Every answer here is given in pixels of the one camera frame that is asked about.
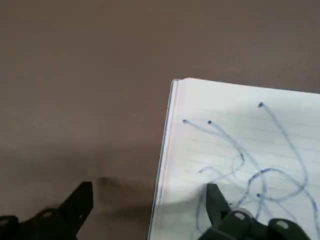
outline notebook page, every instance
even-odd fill
[[[151,240],[197,239],[207,183],[260,222],[320,239],[320,94],[197,79],[174,83]]]

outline paper edge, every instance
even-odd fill
[[[174,79],[171,82],[170,91],[169,91],[169,98],[168,98],[168,104],[166,108],[166,115],[165,115],[165,121],[164,121],[164,128],[163,128],[163,135],[162,135],[162,142],[161,142],[161,150],[160,150],[160,157],[159,157],[159,163],[158,163],[158,169],[156,174],[156,181],[155,181],[155,188],[154,188],[154,194],[153,194],[153,201],[152,201],[152,209],[151,209],[151,217],[150,217],[150,224],[149,224],[149,230],[148,230],[148,237],[149,240],[152,233],[152,227],[153,227],[153,221],[154,221],[154,215],[155,215],[155,208],[158,198],[158,191],[159,191],[159,179],[161,176],[161,166],[163,163],[163,157],[165,152],[165,143],[166,143],[166,136],[167,136],[167,130],[169,128],[169,115],[170,112],[174,112],[174,100],[177,97],[178,94],[178,83],[182,79]]]

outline lined paper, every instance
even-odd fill
[[[320,95],[192,78],[171,91],[149,239],[198,239],[216,183],[231,207],[319,240]]]

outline blue ink scribble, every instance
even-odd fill
[[[270,120],[274,123],[274,125],[277,127],[277,129],[283,136],[285,142],[287,143],[287,146],[295,156],[295,159],[297,160],[297,163],[300,166],[301,172],[303,174],[303,181],[302,182],[297,181],[294,177],[292,177],[291,175],[287,174],[286,172],[280,169],[276,169],[273,167],[262,168],[259,165],[258,161],[251,155],[251,153],[248,150],[246,150],[244,146],[240,145],[240,143],[237,142],[227,131],[222,129],[218,124],[216,124],[212,120],[207,121],[208,127],[210,127],[208,129],[208,127],[202,127],[187,119],[184,119],[182,121],[184,124],[189,125],[190,127],[202,133],[221,138],[223,141],[228,143],[233,149],[235,149],[238,153],[231,162],[229,172],[223,174],[222,172],[220,172],[219,170],[215,169],[212,166],[206,166],[200,169],[198,173],[203,174],[205,172],[212,172],[218,177],[212,179],[210,183],[217,183],[220,180],[224,180],[224,181],[227,181],[232,186],[234,186],[236,189],[238,189],[241,193],[243,193],[238,200],[230,203],[230,205],[232,205],[233,207],[237,208],[246,203],[256,203],[257,209],[255,212],[255,218],[257,220],[259,219],[261,213],[264,213],[269,218],[273,218],[274,216],[272,215],[269,209],[269,203],[274,203],[278,205],[283,210],[283,212],[288,215],[289,219],[298,223],[297,218],[285,207],[286,205],[285,203],[287,200],[292,199],[297,195],[305,196],[312,208],[313,225],[316,232],[316,236],[318,240],[320,240],[319,208],[315,199],[306,189],[309,183],[309,175],[308,175],[308,170],[304,164],[303,158],[301,157],[300,153],[297,151],[297,148],[295,147],[294,143],[291,141],[285,128],[282,126],[282,124],[277,119],[277,117],[272,112],[272,110],[263,102],[260,102],[258,104],[258,108],[262,109],[267,114],[267,116],[270,118]],[[240,183],[237,183],[236,173],[244,166],[245,163],[251,164],[255,168],[256,172],[248,179],[246,186],[243,186]],[[284,178],[285,179],[284,181],[291,183],[293,186],[295,186],[295,190],[281,197],[274,197],[269,195],[266,178],[268,178],[268,175],[270,173],[276,173],[277,175]],[[256,181],[260,182],[261,189],[259,192],[252,192],[251,186]],[[196,216],[195,231],[198,231],[199,233],[202,233],[204,231],[204,229],[200,228],[199,218],[200,218],[200,211],[201,211],[201,208],[203,207],[203,201],[205,199],[205,196],[206,196],[206,189],[204,187],[201,190],[201,193],[196,205],[196,214],[195,214]]]

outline white paper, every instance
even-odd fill
[[[320,94],[187,78],[175,81],[150,240],[196,240],[218,184],[258,221],[285,218],[320,239]]]

